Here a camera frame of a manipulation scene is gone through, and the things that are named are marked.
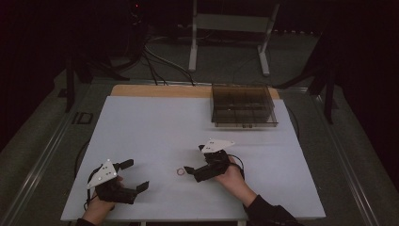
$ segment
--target human arm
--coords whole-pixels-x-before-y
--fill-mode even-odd
[[[301,225],[282,206],[271,205],[260,195],[257,195],[241,175],[240,169],[234,164],[228,167],[224,174],[215,179],[221,183],[235,198],[243,203],[250,221],[260,225]]]
[[[118,176],[118,182],[120,183],[122,180],[123,178]],[[115,204],[115,202],[100,200],[97,193],[94,191],[92,198],[88,203],[88,208],[83,216],[77,220],[76,226],[92,226],[101,224],[105,220],[109,211],[114,208]]]

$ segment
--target cable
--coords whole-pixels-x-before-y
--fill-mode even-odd
[[[171,66],[171,65],[169,65],[169,64],[167,64],[167,63],[165,63],[165,62],[163,62],[163,61],[157,61],[157,60],[154,60],[154,59],[151,59],[151,58],[149,58],[149,60],[150,61],[152,61],[152,62],[154,62],[154,63],[157,63],[157,64],[162,64],[162,65],[166,65],[166,66],[169,66],[169,67],[173,67],[173,66]],[[184,73],[184,72],[182,72],[181,70],[178,70],[180,73],[182,73],[184,76],[186,76],[186,74]]]
[[[244,63],[242,63],[236,70],[234,70],[234,72],[232,72],[232,83],[234,84],[234,80],[235,80],[235,75],[246,65],[248,64],[250,61],[252,61],[253,59],[255,59],[257,56],[253,56],[249,59],[247,59]]]
[[[243,161],[241,161],[241,159],[239,158],[239,157],[237,157],[237,156],[235,156],[234,154],[227,154],[228,156],[231,156],[231,157],[234,157],[234,158],[236,158],[236,159],[238,159],[240,162],[241,162],[241,169],[243,169],[244,170],[244,163],[243,163]]]
[[[244,163],[243,163],[243,161],[241,161],[241,159],[239,157],[235,156],[234,154],[229,154],[228,153],[227,156],[234,157],[234,158],[238,159],[241,162],[241,167],[238,164],[232,163],[232,162],[230,163],[230,165],[237,167],[240,170],[241,175],[243,176],[243,179],[246,180],[246,175],[244,174]]]
[[[77,175],[77,162],[79,161],[79,156],[80,156],[80,154],[82,154],[83,150],[85,150],[85,148],[89,142],[90,142],[90,139],[88,141],[86,141],[85,144],[83,144],[82,148],[80,148],[79,153],[77,154],[77,156],[75,158],[75,164],[74,164],[74,169],[73,169],[73,177],[74,178],[76,178],[76,175]]]
[[[160,57],[160,56],[154,54],[154,53],[147,47],[147,45],[144,46],[144,52],[150,54],[151,56],[153,56],[153,57],[155,57],[155,58],[157,58],[157,59],[159,59],[159,60],[161,60],[161,61],[163,61],[163,62],[165,62],[165,63],[167,63],[168,66],[171,66],[171,67],[175,68],[176,70],[180,71],[183,75],[185,75],[185,76],[190,80],[191,85],[192,85],[193,87],[196,86],[196,85],[194,84],[195,81],[193,80],[193,78],[192,78],[192,76],[191,76],[191,73],[189,73],[189,72],[188,72],[186,69],[184,69],[183,67],[181,67],[181,66],[179,66],[179,65],[177,65],[177,64],[175,64],[175,63],[173,63],[173,62],[171,62],[171,61],[169,61],[169,60],[167,60],[167,59],[164,59],[164,58],[162,58],[162,57]]]
[[[121,70],[126,70],[132,66],[135,66],[138,62],[138,58],[137,59],[130,59],[129,62],[127,63],[123,63],[117,66],[112,66],[111,69],[114,71],[121,71]]]
[[[296,118],[296,115],[294,114],[294,111],[293,111],[288,105],[287,105],[286,107],[287,107],[288,111],[291,113],[291,115],[292,115],[293,118],[294,118],[295,125],[296,125],[295,133],[296,133],[296,137],[299,139],[300,134],[299,134],[299,123],[298,123],[298,119]]]
[[[157,83],[157,81],[156,81],[156,78],[155,78],[155,76],[157,76],[158,78],[162,79],[162,81],[164,81],[164,85],[167,85],[167,86],[168,86],[168,82],[167,82],[161,75],[159,75],[159,74],[156,72],[155,68],[154,68],[154,67],[152,66],[152,64],[151,64],[151,60],[147,57],[146,53],[143,52],[142,56],[147,60],[147,63],[148,63],[148,64],[144,64],[144,63],[142,63],[142,62],[141,62],[141,63],[142,63],[143,65],[145,65],[145,66],[148,66],[148,67],[150,68],[150,71],[151,71],[151,73],[152,73],[152,78],[153,78],[153,80],[155,81],[155,85],[158,85],[158,83]]]
[[[83,208],[85,208],[85,210],[87,210],[88,205],[90,204],[90,202],[92,200],[94,200],[97,197],[97,195],[93,196],[91,199],[88,199],[87,202],[85,202],[85,204],[83,204]]]

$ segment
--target floor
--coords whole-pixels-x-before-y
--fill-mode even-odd
[[[267,48],[270,76],[263,76],[257,58],[257,43],[251,40],[199,42],[196,84],[277,85],[299,75],[317,42],[309,35],[273,34]],[[190,39],[156,37],[148,51],[186,69]],[[114,64],[123,58],[113,58]],[[154,84],[148,62],[141,58],[134,67],[120,72],[128,82],[110,79],[93,70],[91,84],[76,82],[76,102],[69,114],[66,100],[58,93],[65,88],[65,72],[56,88],[41,103],[0,155],[1,225],[73,225],[60,221],[76,169],[101,113],[104,99],[116,84]],[[190,85],[181,69],[152,61],[169,85]],[[299,143],[311,170],[327,217],[301,220],[305,225],[399,225],[399,194],[383,170],[359,122],[339,87],[334,92],[333,124],[322,113],[323,95],[306,93],[311,79],[279,90],[287,105]],[[76,112],[92,113],[89,124],[72,123]],[[106,222],[104,225],[128,225]],[[148,225],[177,225],[148,223]],[[234,225],[234,222],[183,223],[183,225]]]

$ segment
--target dark background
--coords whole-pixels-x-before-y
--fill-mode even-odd
[[[185,0],[136,1],[145,20],[160,34],[179,36],[177,24],[191,24],[192,3]],[[264,15],[265,3],[230,1],[226,14]],[[72,38],[93,50],[110,33],[126,39],[126,1],[31,0],[2,2],[0,8],[0,150],[7,145],[65,69]],[[199,11],[222,8],[221,1],[200,1]],[[387,173],[399,189],[399,16],[393,1],[284,1],[275,32],[321,35],[307,69],[325,64],[343,88]]]

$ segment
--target metal stand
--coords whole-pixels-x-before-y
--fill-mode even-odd
[[[323,88],[326,87],[324,114],[327,118],[327,121],[332,124],[331,110],[335,83],[335,72],[332,68],[332,65],[329,64],[316,66],[306,72],[303,72],[301,75],[291,79],[290,81],[287,81],[277,86],[273,86],[273,88],[287,89],[290,86],[312,76],[314,76],[314,79],[308,88],[308,93],[310,95],[319,95]]]
[[[270,17],[203,14],[197,13],[197,0],[193,0],[193,31],[188,70],[194,72],[197,68],[198,29],[264,32],[265,37],[263,43],[258,46],[258,54],[259,60],[261,61],[263,75],[268,76],[270,71],[266,60],[265,50],[267,43],[270,40],[278,11],[279,4],[276,4]]]
[[[70,45],[70,49],[66,54],[66,73],[67,73],[67,107],[65,112],[69,112],[73,106],[75,100],[74,93],[74,73],[76,72],[82,82],[89,83],[91,81],[91,75],[88,71],[88,65],[92,68],[102,71],[107,76],[117,81],[129,81],[127,77],[123,77],[118,73],[115,73],[109,66],[104,65],[101,62],[93,60],[90,56],[80,52],[74,45]]]

